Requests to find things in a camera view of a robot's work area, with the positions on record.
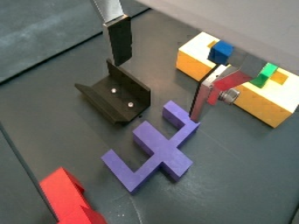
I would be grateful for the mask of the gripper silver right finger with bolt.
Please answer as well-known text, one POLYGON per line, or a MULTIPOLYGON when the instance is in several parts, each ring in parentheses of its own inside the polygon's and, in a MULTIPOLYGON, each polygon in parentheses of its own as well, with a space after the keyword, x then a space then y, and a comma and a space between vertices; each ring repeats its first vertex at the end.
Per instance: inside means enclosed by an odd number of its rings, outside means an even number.
POLYGON ((191 103, 190 118, 195 122, 200 120, 207 104, 215 105, 218 101, 231 104, 241 94, 235 87, 251 80, 253 77, 234 66, 218 64, 200 79, 191 103))

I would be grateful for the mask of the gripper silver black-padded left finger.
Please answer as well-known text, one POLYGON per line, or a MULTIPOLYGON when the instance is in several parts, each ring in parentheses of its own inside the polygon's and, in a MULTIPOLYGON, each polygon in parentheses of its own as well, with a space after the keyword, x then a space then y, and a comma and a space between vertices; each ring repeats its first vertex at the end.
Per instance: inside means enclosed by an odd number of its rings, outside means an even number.
POLYGON ((132 58, 131 17, 119 0, 90 0, 103 18, 103 30, 110 44, 112 61, 119 67, 132 58))

